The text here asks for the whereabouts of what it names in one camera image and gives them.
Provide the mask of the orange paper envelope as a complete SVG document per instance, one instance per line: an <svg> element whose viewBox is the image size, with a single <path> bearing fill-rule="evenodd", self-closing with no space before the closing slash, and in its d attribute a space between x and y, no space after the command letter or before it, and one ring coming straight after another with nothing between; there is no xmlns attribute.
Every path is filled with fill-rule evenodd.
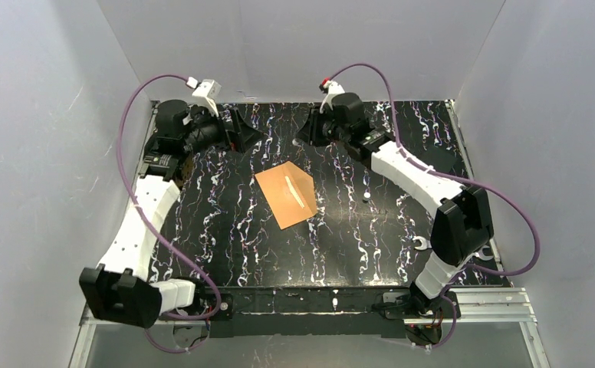
<svg viewBox="0 0 595 368"><path fill-rule="evenodd" d="M288 190L285 176L289 176L300 194L305 207L301 208ZM317 200L313 177L287 161L278 166L255 174L272 214L281 230L314 217L317 213Z"/></svg>

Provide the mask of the beige ornate letter sheet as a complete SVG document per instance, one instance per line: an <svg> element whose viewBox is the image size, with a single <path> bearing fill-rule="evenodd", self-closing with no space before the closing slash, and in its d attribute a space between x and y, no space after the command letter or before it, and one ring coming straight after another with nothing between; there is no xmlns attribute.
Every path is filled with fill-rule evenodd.
<svg viewBox="0 0 595 368"><path fill-rule="evenodd" d="M293 182L291 181L291 178L289 176L285 176L285 181L287 183L288 186L288 190L291 193L291 195L294 197L295 201L299 204L299 206L301 208L304 208L304 202L302 201L300 194L298 193L298 191L296 190L296 188L293 185Z"/></svg>

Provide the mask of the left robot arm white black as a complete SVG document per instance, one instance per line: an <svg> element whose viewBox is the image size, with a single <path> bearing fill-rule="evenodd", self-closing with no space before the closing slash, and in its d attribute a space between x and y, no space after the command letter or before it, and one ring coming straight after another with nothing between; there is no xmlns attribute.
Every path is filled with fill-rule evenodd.
<svg viewBox="0 0 595 368"><path fill-rule="evenodd" d="M183 100L156 103L150 125L134 186L136 199L98 265L84 268L79 277L94 317L142 328L204 295L191 278L148 281L157 235L192 173L194 156L211 148L246 153L264 137L235 107L212 114Z"/></svg>

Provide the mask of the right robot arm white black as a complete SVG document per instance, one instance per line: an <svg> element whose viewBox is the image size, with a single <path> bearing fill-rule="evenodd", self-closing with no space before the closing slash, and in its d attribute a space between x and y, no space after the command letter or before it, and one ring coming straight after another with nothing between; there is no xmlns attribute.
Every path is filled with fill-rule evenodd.
<svg viewBox="0 0 595 368"><path fill-rule="evenodd" d="M357 94L338 94L323 108L312 107L296 137L316 147L341 144L351 158L396 184L432 216L432 252L411 283L412 297L429 302L442 296L473 254L492 239L485 189L443 178L402 151L393 133L371 125Z"/></svg>

